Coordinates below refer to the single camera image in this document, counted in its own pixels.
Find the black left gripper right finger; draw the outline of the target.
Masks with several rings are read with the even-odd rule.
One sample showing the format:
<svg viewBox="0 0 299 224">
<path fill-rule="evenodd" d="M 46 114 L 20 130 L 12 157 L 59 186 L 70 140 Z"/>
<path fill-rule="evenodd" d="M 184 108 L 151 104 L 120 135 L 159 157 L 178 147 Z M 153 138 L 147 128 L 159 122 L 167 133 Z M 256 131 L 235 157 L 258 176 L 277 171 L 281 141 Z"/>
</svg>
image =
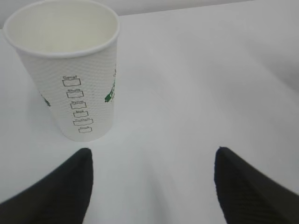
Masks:
<svg viewBox="0 0 299 224">
<path fill-rule="evenodd" d="M 297 224 L 299 196 L 227 147 L 215 154 L 214 183 L 228 224 Z"/>
</svg>

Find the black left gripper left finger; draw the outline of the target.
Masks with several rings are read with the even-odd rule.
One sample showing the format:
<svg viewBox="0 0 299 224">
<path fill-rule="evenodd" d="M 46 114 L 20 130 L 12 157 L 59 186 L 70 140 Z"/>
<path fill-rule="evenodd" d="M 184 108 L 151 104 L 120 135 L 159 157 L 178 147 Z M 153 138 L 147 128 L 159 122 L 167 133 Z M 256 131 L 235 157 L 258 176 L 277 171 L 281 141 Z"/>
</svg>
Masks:
<svg viewBox="0 0 299 224">
<path fill-rule="evenodd" d="M 81 224 L 93 189 L 93 158 L 82 148 L 43 179 L 0 204 L 2 224 Z"/>
</svg>

